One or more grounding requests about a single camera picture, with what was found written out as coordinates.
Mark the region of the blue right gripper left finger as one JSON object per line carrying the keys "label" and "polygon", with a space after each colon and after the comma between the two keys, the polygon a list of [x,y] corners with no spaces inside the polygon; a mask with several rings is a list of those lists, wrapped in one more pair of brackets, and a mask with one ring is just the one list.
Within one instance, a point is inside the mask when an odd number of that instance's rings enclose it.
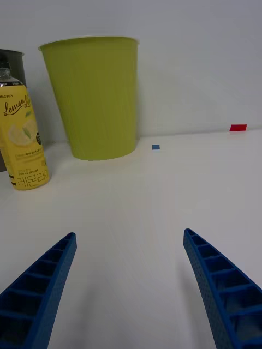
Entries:
{"label": "blue right gripper left finger", "polygon": [[1,348],[47,348],[77,249],[71,232],[1,293]]}

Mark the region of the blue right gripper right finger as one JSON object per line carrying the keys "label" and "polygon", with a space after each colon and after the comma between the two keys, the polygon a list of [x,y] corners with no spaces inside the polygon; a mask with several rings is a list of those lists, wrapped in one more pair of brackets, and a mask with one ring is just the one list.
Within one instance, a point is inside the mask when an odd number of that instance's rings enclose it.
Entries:
{"label": "blue right gripper right finger", "polygon": [[262,291],[191,229],[183,235],[217,348],[262,348]]}

